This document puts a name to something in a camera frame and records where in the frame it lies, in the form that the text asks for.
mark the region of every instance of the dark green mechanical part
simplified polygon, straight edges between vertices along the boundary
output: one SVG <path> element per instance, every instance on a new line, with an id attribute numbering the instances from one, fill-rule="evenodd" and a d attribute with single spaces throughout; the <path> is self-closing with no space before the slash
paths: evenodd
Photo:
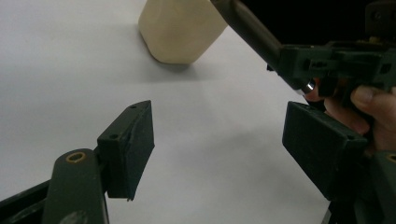
<path id="1" fill-rule="evenodd" d="M 154 149 L 150 101 L 127 107 L 97 142 L 100 160 L 109 165 L 108 197 L 132 200 Z"/>
<path id="2" fill-rule="evenodd" d="M 51 180 L 0 202 L 0 223 L 107 224 L 104 194 L 133 199 L 153 148 L 151 102 L 128 106 L 95 150 L 62 155 Z"/>
<path id="3" fill-rule="evenodd" d="M 107 224 L 106 201 L 96 154 L 77 149 L 54 164 L 43 224 Z"/>
<path id="4" fill-rule="evenodd" d="M 324 197 L 350 199 L 351 167 L 365 138 L 312 106 L 289 102 L 282 142 Z"/>

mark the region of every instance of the dark green plastic part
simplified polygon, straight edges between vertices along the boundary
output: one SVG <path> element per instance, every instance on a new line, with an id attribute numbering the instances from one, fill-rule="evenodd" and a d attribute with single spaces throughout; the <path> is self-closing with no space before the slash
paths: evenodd
<path id="1" fill-rule="evenodd" d="M 42 223 L 108 223 L 101 174 L 92 150 L 77 149 L 56 160 Z"/>
<path id="2" fill-rule="evenodd" d="M 151 102 L 127 107 L 97 142 L 101 161 L 109 164 L 108 197 L 132 200 L 154 149 Z"/>
<path id="3" fill-rule="evenodd" d="M 282 141 L 324 197 L 353 196 L 351 167 L 367 139 L 312 106 L 289 102 Z"/>

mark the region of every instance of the black plastic piece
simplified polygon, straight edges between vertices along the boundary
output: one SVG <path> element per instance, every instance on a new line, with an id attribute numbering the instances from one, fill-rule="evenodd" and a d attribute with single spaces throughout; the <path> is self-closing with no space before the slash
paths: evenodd
<path id="1" fill-rule="evenodd" d="M 289 102 L 283 145 L 330 201 L 353 197 L 353 169 L 367 140 L 309 105 Z"/>
<path id="2" fill-rule="evenodd" d="M 150 101 L 127 107 L 99 136 L 100 160 L 110 167 L 110 198 L 132 200 L 154 149 Z"/>
<path id="3" fill-rule="evenodd" d="M 374 1 L 365 10 L 365 31 L 368 35 L 396 36 L 396 1 Z"/>
<path id="4" fill-rule="evenodd" d="M 49 185 L 46 181 L 0 202 L 0 223 L 40 223 Z"/>
<path id="5" fill-rule="evenodd" d="M 42 223 L 108 223 L 98 161 L 92 150 L 70 151 L 56 160 Z"/>
<path id="6" fill-rule="evenodd" d="M 382 224 L 394 224 L 396 223 L 396 152 L 376 152 L 370 168 L 375 192 L 385 217 Z"/>

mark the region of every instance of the mounting hole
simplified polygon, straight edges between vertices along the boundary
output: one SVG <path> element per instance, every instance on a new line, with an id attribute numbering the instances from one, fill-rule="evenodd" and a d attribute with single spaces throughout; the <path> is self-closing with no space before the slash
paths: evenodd
<path id="1" fill-rule="evenodd" d="M 393 161 L 394 163 L 396 163 L 396 154 L 389 154 L 388 155 L 388 160 Z"/>
<path id="2" fill-rule="evenodd" d="M 382 64 L 381 69 L 379 70 L 379 73 L 386 74 L 390 71 L 391 67 L 392 67 L 391 63 L 384 63 L 384 64 Z"/>
<path id="3" fill-rule="evenodd" d="M 116 139 L 116 138 L 118 138 L 118 137 L 119 137 L 118 134 L 111 134 L 111 135 L 109 136 L 110 139 Z"/>
<path id="4" fill-rule="evenodd" d="M 66 161 L 70 163 L 78 163 L 85 160 L 85 153 L 83 152 L 75 152 L 66 157 Z"/>
<path id="5" fill-rule="evenodd" d="M 379 21 L 379 20 L 381 20 L 381 18 L 382 18 L 382 15 L 380 12 L 374 11 L 372 13 L 372 21 Z"/>

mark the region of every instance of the white surface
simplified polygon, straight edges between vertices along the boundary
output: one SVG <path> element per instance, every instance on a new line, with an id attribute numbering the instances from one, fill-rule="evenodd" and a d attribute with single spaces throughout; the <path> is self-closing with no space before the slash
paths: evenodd
<path id="1" fill-rule="evenodd" d="M 143 0 L 0 1 L 0 200 L 151 100 L 156 147 L 110 223 L 318 224 L 327 202 L 281 144 L 302 101 L 230 28 L 191 66 L 153 60 Z"/>

